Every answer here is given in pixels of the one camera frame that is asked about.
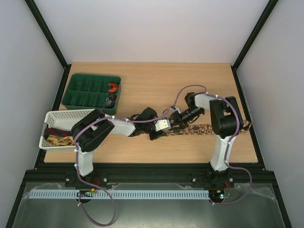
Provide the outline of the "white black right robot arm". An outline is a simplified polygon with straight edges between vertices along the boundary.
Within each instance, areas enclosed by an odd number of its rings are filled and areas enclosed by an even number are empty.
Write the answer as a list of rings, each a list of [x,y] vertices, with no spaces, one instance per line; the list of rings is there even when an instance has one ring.
[[[181,122],[189,123],[210,111],[211,127],[216,135],[215,151],[210,165],[213,171],[207,174],[208,183],[218,186],[224,175],[221,171],[229,168],[229,157],[235,138],[243,128],[244,121],[235,97],[221,97],[208,93],[187,93],[185,102],[188,109],[181,113]]]

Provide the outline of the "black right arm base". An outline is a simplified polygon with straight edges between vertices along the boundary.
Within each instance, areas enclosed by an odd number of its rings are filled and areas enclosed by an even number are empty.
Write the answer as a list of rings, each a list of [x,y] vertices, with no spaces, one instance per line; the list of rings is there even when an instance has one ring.
[[[223,189],[234,187],[230,169],[214,171],[211,166],[199,172],[192,173],[192,186],[204,189]]]

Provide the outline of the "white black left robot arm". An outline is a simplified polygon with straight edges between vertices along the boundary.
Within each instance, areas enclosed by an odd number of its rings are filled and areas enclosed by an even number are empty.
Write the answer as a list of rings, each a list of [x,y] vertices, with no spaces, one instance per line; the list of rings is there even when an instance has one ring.
[[[154,109],[147,107],[140,114],[118,118],[105,114],[101,109],[94,109],[71,128],[77,173],[84,177],[93,171],[94,151],[110,134],[134,137],[147,133],[151,140],[164,136],[166,130],[178,125],[178,120],[174,119],[178,112],[172,113],[169,118],[168,112],[166,109],[158,116]]]

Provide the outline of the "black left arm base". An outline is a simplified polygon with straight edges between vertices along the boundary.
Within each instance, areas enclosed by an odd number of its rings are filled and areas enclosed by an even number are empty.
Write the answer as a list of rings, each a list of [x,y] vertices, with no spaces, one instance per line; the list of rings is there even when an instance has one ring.
[[[106,187],[108,180],[107,172],[93,171],[92,173],[86,175],[85,177],[80,176],[83,181],[89,182],[99,187]],[[79,180],[76,171],[66,173],[66,182],[65,187],[74,187],[76,189],[80,188],[89,188],[90,185],[87,185]]]

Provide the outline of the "paisley patterned necktie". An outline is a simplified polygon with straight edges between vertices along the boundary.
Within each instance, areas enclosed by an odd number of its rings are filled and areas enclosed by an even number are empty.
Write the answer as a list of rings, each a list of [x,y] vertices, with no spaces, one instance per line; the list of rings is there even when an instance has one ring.
[[[190,125],[184,129],[173,128],[165,130],[164,136],[177,136],[177,135],[212,135],[215,134],[211,124],[195,124]]]

